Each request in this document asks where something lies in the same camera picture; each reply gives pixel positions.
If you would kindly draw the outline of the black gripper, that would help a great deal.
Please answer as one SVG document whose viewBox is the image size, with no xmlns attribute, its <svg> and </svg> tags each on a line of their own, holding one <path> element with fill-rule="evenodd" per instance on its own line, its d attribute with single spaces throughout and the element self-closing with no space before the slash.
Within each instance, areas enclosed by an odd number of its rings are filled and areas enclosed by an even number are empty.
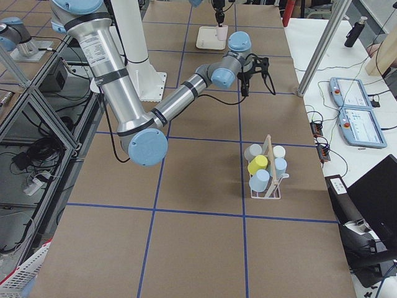
<svg viewBox="0 0 397 298">
<path fill-rule="evenodd" d="M 215 10 L 215 19 L 219 27 L 223 26 L 225 13 L 223 9 L 225 7 L 225 0 L 211 0 L 213 9 Z"/>
<path fill-rule="evenodd" d="M 259 57 L 251 53 L 247 57 L 248 70 L 242 70 L 238 73 L 238 79 L 241 81 L 241 94 L 242 96 L 249 96 L 249 80 L 254 74 L 261 74 L 261 77 L 266 81 L 269 76 L 269 58 Z"/>
</svg>

